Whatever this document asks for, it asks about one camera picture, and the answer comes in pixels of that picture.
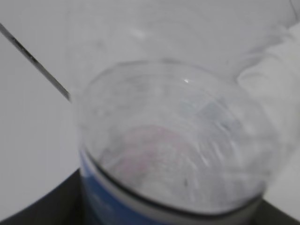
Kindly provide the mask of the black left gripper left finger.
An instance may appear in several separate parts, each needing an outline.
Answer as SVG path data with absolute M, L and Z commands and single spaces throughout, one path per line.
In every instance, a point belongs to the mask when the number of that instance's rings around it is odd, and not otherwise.
M 82 196 L 79 170 L 72 173 L 53 191 L 0 223 L 2 225 L 81 225 Z

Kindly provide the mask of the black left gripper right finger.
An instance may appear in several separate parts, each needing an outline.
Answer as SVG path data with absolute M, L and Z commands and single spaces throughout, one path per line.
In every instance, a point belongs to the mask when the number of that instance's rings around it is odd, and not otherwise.
M 262 198 L 255 199 L 257 205 L 250 225 L 300 225 L 300 222 Z

